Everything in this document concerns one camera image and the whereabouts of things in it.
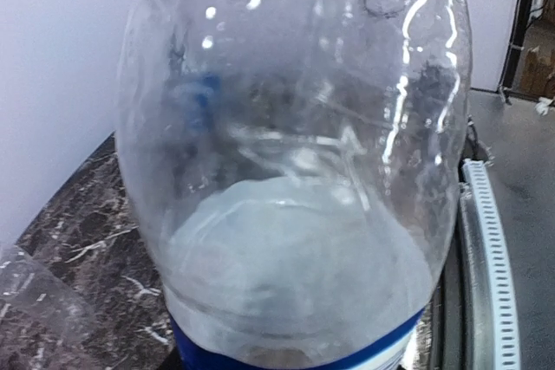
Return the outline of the pepsi label bottle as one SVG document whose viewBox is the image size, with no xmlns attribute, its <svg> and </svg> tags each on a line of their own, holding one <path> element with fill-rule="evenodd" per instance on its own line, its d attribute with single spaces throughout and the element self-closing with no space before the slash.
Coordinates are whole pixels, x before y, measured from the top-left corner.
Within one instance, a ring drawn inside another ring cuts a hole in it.
<svg viewBox="0 0 555 370">
<path fill-rule="evenodd" d="M 446 261 L 467 0 L 137 0 L 121 176 L 186 369 L 395 369 Z"/>
</svg>

